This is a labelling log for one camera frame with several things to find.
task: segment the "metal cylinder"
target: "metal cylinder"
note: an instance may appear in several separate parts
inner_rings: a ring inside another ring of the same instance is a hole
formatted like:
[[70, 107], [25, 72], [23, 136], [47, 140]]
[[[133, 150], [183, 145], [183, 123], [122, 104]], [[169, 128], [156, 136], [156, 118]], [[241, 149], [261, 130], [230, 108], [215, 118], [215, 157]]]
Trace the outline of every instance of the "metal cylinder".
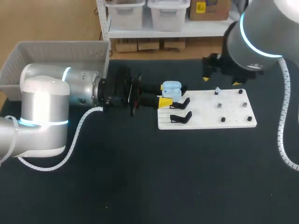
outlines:
[[22, 71], [20, 88], [24, 81], [35, 76], [49, 76], [67, 82], [70, 86], [70, 104], [79, 106], [95, 106], [98, 102], [94, 95], [97, 92], [96, 80], [99, 72], [93, 70], [78, 70], [72, 67], [57, 66], [44, 63], [32, 63]]
[[228, 36], [228, 51], [241, 67], [258, 71], [285, 56], [299, 62], [299, 1], [253, 1]]
[[33, 124], [65, 122], [69, 96], [66, 82], [48, 76], [28, 78], [23, 87], [21, 117]]
[[[62, 153], [67, 139], [69, 85], [45, 76], [25, 80], [17, 141], [11, 156], [50, 157]], [[12, 144], [14, 125], [0, 118], [0, 157]]]

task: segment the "gray plastic basket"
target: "gray plastic basket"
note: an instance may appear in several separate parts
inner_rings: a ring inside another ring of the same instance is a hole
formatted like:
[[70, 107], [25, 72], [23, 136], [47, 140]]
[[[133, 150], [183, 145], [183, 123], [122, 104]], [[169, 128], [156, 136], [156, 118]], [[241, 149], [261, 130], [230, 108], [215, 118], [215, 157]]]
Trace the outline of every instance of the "gray plastic basket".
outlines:
[[19, 42], [0, 72], [0, 90], [9, 100], [20, 101], [21, 72], [34, 62], [96, 70], [105, 78], [109, 49], [109, 41]]

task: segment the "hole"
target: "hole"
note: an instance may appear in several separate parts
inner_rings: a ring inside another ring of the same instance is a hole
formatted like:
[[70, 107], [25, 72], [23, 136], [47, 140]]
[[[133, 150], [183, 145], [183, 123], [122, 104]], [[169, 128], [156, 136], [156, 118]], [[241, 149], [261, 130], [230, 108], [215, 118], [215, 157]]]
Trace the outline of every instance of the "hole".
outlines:
[[84, 105], [84, 104], [86, 104], [86, 101], [84, 99], [81, 99], [81, 100], [79, 100], [79, 103]]

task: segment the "glowing blue ring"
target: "glowing blue ring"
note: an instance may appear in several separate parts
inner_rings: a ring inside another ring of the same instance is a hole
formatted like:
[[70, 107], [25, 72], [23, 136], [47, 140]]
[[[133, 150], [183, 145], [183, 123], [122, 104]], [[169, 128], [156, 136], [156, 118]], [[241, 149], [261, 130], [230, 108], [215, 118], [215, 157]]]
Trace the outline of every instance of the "glowing blue ring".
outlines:
[[70, 70], [70, 67], [67, 67], [65, 70], [64, 70], [64, 75], [62, 76], [62, 81], [65, 81], [65, 78], [66, 78], [66, 75], [67, 75], [67, 72]]
[[26, 120], [23, 118], [21, 118], [20, 121], [27, 125], [39, 125], [39, 126], [65, 125], [69, 122], [68, 120], [60, 121], [60, 122], [34, 122], [34, 121]]
[[265, 57], [282, 57], [282, 55], [271, 55], [271, 54], [268, 54], [268, 53], [265, 53], [265, 52], [262, 52], [261, 50], [257, 49], [255, 46], [253, 46], [250, 41], [248, 40], [248, 38], [246, 37], [245, 35], [245, 32], [244, 32], [244, 26], [243, 26], [243, 23], [244, 23], [244, 15], [245, 13], [243, 13], [243, 15], [241, 16], [241, 19], [240, 19], [240, 30], [241, 30], [241, 34], [242, 34], [242, 37], [244, 39], [244, 41], [247, 43], [247, 45], [253, 49], [256, 53], [260, 54], [260, 55], [263, 55]]

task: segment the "black hook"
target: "black hook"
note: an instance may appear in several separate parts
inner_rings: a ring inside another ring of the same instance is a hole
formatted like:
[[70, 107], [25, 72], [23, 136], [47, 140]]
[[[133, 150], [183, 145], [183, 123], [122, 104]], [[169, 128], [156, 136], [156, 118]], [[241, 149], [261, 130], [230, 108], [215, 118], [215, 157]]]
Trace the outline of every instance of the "black hook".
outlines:
[[174, 107], [175, 109], [181, 109], [184, 110], [186, 109], [186, 107], [189, 105], [190, 103], [190, 98], [188, 97], [184, 103], [173, 103], [172, 105], [170, 105], [171, 107]]
[[172, 123], [187, 124], [191, 117], [192, 117], [192, 111], [189, 111], [184, 118], [177, 115], [170, 115], [170, 120]]

